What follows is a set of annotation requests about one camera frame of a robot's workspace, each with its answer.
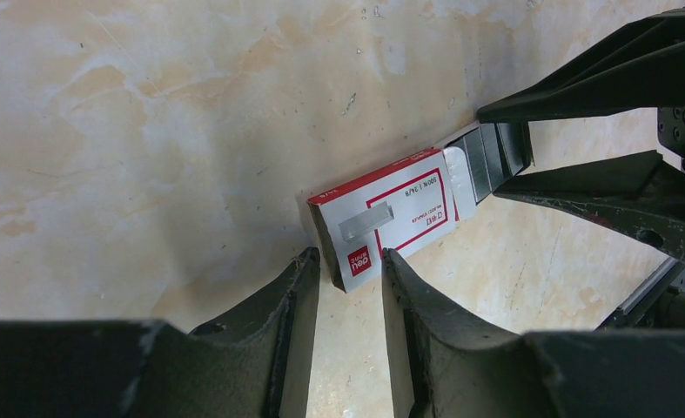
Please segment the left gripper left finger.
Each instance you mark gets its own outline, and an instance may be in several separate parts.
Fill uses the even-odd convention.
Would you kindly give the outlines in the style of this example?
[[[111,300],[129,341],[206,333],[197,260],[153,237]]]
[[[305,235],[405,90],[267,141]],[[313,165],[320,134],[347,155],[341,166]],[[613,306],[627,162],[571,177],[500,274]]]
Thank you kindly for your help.
[[[164,320],[0,321],[0,417],[303,417],[320,257],[184,333]]]

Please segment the red white staple box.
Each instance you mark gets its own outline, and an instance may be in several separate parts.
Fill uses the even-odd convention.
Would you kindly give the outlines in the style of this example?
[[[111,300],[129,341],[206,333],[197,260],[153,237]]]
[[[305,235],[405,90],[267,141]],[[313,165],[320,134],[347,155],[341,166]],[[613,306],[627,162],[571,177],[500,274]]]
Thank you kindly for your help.
[[[377,277],[384,250],[407,257],[459,220],[446,154],[428,148],[307,200],[332,283],[352,290]]]

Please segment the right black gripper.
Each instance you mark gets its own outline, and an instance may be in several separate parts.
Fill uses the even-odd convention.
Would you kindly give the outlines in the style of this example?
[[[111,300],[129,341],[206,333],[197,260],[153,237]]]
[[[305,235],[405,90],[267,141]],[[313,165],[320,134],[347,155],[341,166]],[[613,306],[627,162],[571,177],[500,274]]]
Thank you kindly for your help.
[[[539,83],[481,107],[480,122],[657,109],[659,143],[685,173],[685,8],[622,26]],[[494,195],[552,208],[685,264],[685,174],[656,151],[515,176]]]

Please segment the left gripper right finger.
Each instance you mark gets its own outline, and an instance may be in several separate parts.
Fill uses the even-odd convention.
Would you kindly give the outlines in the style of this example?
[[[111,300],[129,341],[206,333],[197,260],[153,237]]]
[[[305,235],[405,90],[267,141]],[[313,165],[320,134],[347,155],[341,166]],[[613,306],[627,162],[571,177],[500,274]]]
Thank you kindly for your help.
[[[398,417],[685,417],[685,293],[647,327],[515,334],[383,253],[383,306]]]

